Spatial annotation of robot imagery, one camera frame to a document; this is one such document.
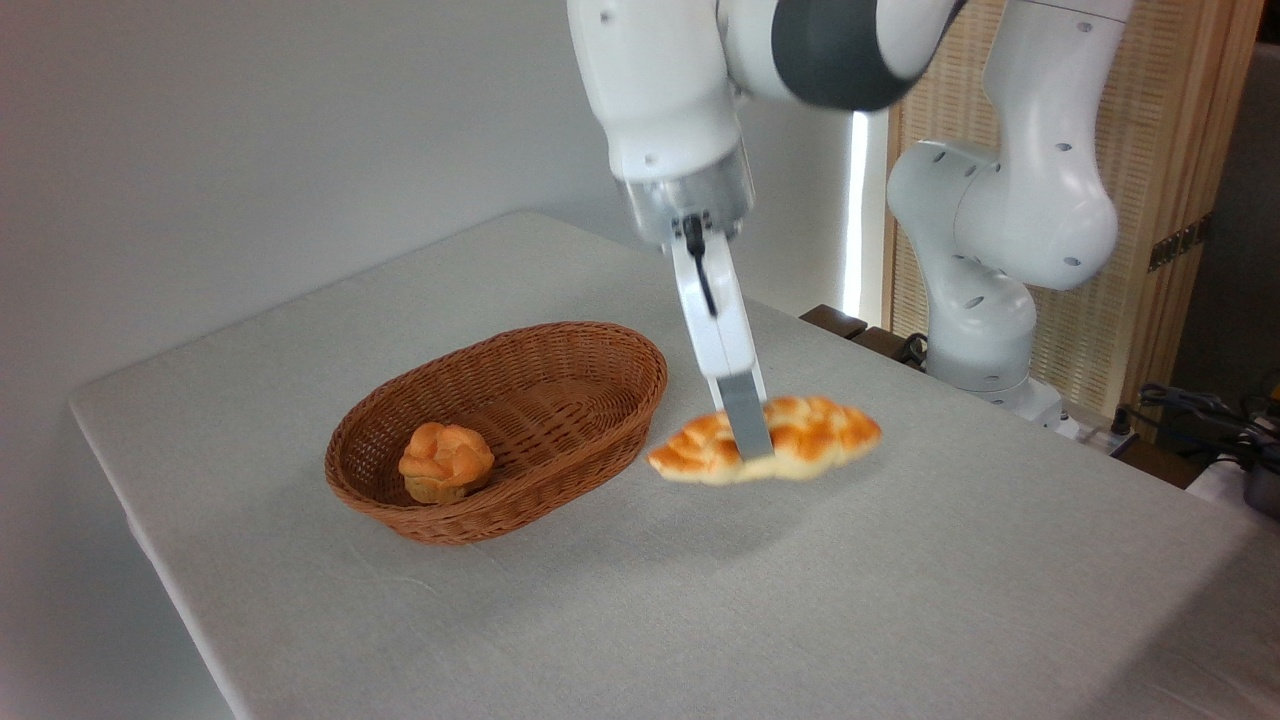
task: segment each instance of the white tablecloth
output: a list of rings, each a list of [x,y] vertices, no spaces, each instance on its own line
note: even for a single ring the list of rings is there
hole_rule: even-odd
[[[1280,712],[1280,538],[836,336],[749,306],[774,395],[879,420],[809,484],[643,461],[431,547],[321,460],[383,380],[600,319],[710,397],[663,259],[499,218],[91,383],[73,409],[242,717],[1224,717]]]

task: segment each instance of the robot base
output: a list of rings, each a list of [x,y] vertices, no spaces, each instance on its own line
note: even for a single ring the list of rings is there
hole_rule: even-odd
[[[995,392],[973,392],[992,405],[998,405],[1018,416],[1030,420],[1070,439],[1076,439],[1080,425],[1062,410],[1062,396],[1052,386],[1027,377],[1016,386]]]

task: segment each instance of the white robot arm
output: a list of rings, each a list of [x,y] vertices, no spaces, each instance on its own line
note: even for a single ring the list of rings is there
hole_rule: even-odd
[[[983,77],[998,152],[919,142],[888,183],[928,292],[928,373],[1066,436],[1060,395],[1029,375],[1036,304],[1023,283],[1076,287],[1115,246],[1093,128],[1132,5],[1010,0]]]
[[[735,104],[755,94],[886,106],[923,73],[961,3],[568,0],[609,168],[640,237],[672,256],[698,364],[745,457],[772,443],[728,250],[754,202]]]
[[[1089,18],[1079,23],[1098,26],[1101,32],[1094,37],[1117,38],[1119,32],[1106,23],[1123,23],[1128,8],[1119,20],[1102,10],[1132,0],[1071,3],[1080,5],[1074,13]],[[964,183],[927,177],[927,172],[896,173],[896,196],[915,193],[919,211],[931,218],[929,232],[934,225],[942,228],[940,247],[963,234],[972,238],[968,254],[980,247],[987,256],[1005,261],[1007,268],[1002,269],[1025,272],[1028,279],[1050,287],[1070,287],[1096,272],[1114,242],[1115,214],[1092,160],[1096,95],[1089,104],[1093,81],[1105,79],[1114,45],[1110,51],[1038,46],[1046,35],[1039,32],[1041,18],[1024,6],[1039,3],[1011,4],[1027,19],[1002,33],[1024,40],[1002,50],[1002,59],[993,51],[993,64],[1002,69],[996,76],[988,73],[988,82],[1006,87],[1005,96],[1012,95],[1002,102],[1012,114],[1002,114],[1002,120],[1016,129],[1006,133],[1001,156],[975,161],[973,170],[966,165]],[[963,5],[964,0],[568,0],[579,68],[608,138],[609,167],[640,237],[662,246],[673,259],[699,366],[717,407],[728,413],[744,456],[768,454],[772,445],[760,411],[764,383],[728,251],[728,241],[754,201],[736,102],[755,95],[845,110],[886,108],[923,74]],[[1066,61],[1055,53],[1065,53]],[[1030,69],[1020,64],[1028,58],[1036,59]],[[1070,68],[1073,63],[1092,72],[1083,78],[1042,73],[1055,64]],[[1044,85],[1052,82],[1060,85]],[[1024,92],[1041,100],[1024,101]],[[1025,123],[1034,127],[1018,127]],[[1070,143],[1074,154],[1056,150],[1060,156],[1046,164],[1037,145],[1044,133],[1053,136],[1055,143]],[[952,152],[955,160],[961,150],[975,160],[986,158],[975,147],[937,150],[929,155],[931,165],[933,155]],[[1001,164],[1016,170],[1002,172]],[[1047,190],[1037,190],[1041,184]],[[934,192],[954,205],[940,208]],[[1061,220],[1061,232],[1051,241],[1025,236],[1029,228],[1041,231],[1048,213]],[[1082,225],[1105,242],[1082,241],[1076,232]],[[909,233],[914,237],[910,227]],[[1061,266],[1044,265],[1046,251],[1056,254]],[[947,252],[947,258],[959,254]],[[948,296],[954,292],[946,291]],[[1024,301],[1012,290],[1009,295],[1014,305]],[[1016,325],[1021,320],[1014,315]],[[1012,343],[1018,352],[1021,336],[1028,334],[1024,329],[1019,327]],[[931,365],[936,347],[931,334]],[[1014,364],[1025,370],[1020,357]]]

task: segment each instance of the wicker basket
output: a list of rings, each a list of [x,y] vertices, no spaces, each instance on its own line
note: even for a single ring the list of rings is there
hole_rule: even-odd
[[[591,491],[644,447],[667,363],[644,336],[608,323],[502,333],[394,378],[356,405],[325,454],[329,487],[397,533],[434,544],[498,537]],[[484,436],[489,486],[420,505],[397,470],[429,420]]]

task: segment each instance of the bread roll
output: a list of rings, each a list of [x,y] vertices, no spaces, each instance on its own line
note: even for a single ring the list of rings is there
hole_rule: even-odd
[[[727,486],[780,478],[810,480],[851,462],[879,445],[881,429],[856,407],[826,397],[777,397],[764,405],[773,455],[746,462],[737,452],[723,410],[690,421],[649,454],[668,480]]]
[[[480,433],[440,423],[413,430],[399,461],[404,489],[429,505],[456,502],[483,488],[492,469],[493,452]]]

